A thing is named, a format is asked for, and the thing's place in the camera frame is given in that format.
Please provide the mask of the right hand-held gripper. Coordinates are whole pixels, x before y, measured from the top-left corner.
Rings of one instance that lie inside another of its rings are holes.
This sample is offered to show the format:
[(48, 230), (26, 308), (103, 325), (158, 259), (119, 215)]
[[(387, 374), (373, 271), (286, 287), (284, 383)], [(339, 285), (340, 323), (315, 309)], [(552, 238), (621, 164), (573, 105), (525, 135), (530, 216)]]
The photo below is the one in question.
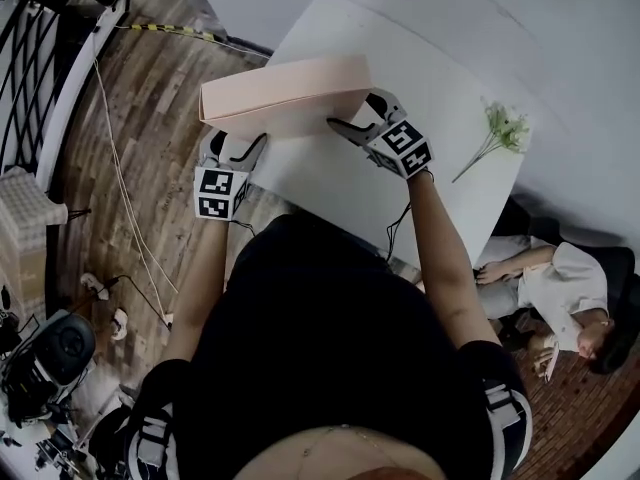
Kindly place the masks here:
[(424, 135), (403, 120), (407, 112), (398, 98), (387, 90), (372, 88), (366, 103), (386, 124), (394, 125), (381, 133), (385, 129), (384, 124), (371, 123), (359, 127), (340, 119), (328, 118), (328, 126), (349, 142), (366, 145), (369, 158), (377, 166), (403, 179), (410, 179), (426, 169), (432, 160), (429, 143)]

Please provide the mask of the black railing with white frame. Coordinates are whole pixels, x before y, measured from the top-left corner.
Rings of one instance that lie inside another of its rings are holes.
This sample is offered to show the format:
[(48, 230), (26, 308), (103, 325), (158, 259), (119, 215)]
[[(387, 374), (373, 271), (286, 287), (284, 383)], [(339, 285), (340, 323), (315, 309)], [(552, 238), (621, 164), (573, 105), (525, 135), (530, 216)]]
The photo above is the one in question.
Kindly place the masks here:
[(0, 0), (0, 175), (48, 187), (100, 52), (130, 0)]

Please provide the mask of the checkered cloth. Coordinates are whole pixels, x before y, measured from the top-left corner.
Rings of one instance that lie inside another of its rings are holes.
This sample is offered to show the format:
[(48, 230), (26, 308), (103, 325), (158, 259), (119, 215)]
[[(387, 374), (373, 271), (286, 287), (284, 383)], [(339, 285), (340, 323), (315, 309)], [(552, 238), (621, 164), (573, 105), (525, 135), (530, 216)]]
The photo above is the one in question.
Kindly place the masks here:
[(0, 222), (22, 230), (33, 226), (65, 224), (68, 209), (52, 202), (32, 173), (14, 167), (0, 176)]

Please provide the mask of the yellow black striped tape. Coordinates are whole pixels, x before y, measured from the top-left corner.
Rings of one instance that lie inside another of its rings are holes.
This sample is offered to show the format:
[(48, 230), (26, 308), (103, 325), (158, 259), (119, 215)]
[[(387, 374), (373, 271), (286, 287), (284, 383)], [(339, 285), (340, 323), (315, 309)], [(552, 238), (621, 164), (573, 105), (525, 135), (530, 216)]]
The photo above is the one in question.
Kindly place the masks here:
[(265, 53), (259, 50), (257, 47), (242, 46), (239, 42), (232, 40), (231, 38), (223, 38), (214, 33), (199, 31), (192, 27), (187, 26), (174, 26), (167, 24), (130, 24), (130, 25), (116, 25), (116, 29), (119, 30), (132, 30), (140, 32), (161, 32), (175, 36), (189, 37), (197, 40), (201, 40), (207, 43), (216, 44), (224, 48), (233, 50), (242, 54), (249, 54), (257, 56), (261, 59), (270, 60), (271, 54)]

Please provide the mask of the person's left forearm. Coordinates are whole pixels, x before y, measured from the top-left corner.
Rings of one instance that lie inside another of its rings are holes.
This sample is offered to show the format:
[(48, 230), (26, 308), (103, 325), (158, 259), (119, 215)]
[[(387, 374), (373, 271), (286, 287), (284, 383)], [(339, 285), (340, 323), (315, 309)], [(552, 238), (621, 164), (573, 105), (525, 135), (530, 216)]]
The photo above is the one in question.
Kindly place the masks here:
[(190, 361), (224, 291), (229, 223), (206, 220), (177, 296), (177, 312), (161, 362)]

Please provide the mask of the pink box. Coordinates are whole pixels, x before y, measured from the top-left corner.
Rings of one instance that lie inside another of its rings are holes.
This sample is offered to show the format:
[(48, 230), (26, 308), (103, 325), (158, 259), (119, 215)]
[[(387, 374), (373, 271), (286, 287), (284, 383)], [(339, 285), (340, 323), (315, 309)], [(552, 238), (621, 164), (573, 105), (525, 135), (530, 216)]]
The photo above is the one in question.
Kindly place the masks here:
[(364, 55), (276, 64), (204, 83), (199, 118), (243, 140), (322, 135), (329, 118), (351, 121), (372, 88)]

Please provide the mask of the person's torso in dark shirt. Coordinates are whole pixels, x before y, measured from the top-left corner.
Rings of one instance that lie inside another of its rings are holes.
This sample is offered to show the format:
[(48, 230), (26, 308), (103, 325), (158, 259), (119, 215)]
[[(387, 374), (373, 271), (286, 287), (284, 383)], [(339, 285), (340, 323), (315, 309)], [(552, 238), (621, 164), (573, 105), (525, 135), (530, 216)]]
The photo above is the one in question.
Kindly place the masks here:
[(452, 344), (428, 299), (357, 239), (282, 215), (240, 253), (189, 360), (157, 365), (128, 421), (134, 480), (233, 480), (278, 441), (363, 427), (448, 480), (507, 480), (532, 416), (500, 345)]

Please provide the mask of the person's right forearm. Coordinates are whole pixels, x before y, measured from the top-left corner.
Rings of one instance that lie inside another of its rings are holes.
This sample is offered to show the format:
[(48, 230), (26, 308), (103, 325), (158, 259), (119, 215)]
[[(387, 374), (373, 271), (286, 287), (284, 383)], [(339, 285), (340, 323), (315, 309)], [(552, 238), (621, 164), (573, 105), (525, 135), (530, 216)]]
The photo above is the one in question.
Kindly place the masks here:
[(431, 174), (407, 181), (422, 281), (453, 344), (500, 343), (482, 308), (466, 248), (438, 195)]

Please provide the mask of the green artificial plant sprig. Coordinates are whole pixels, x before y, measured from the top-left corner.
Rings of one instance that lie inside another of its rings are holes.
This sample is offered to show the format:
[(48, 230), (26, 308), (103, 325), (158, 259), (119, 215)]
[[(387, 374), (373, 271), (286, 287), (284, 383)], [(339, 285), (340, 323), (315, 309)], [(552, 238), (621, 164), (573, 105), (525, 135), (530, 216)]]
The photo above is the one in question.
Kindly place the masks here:
[(528, 149), (530, 126), (525, 114), (516, 113), (515, 107), (507, 107), (498, 101), (485, 104), (484, 113), (488, 127), (487, 135), (479, 149), (453, 178), (452, 183), (456, 183), (479, 161), (493, 152), (504, 150), (523, 155)]

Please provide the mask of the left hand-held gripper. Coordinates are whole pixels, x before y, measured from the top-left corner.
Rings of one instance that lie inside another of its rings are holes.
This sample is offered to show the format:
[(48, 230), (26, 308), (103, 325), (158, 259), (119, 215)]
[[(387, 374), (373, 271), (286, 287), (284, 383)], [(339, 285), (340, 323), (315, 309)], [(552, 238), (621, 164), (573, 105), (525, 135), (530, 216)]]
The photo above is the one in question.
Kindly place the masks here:
[(240, 157), (231, 157), (230, 166), (221, 167), (220, 154), (227, 133), (212, 128), (201, 140), (199, 164), (194, 173), (194, 210), (198, 218), (231, 221), (249, 189), (253, 171), (268, 140), (262, 133)]

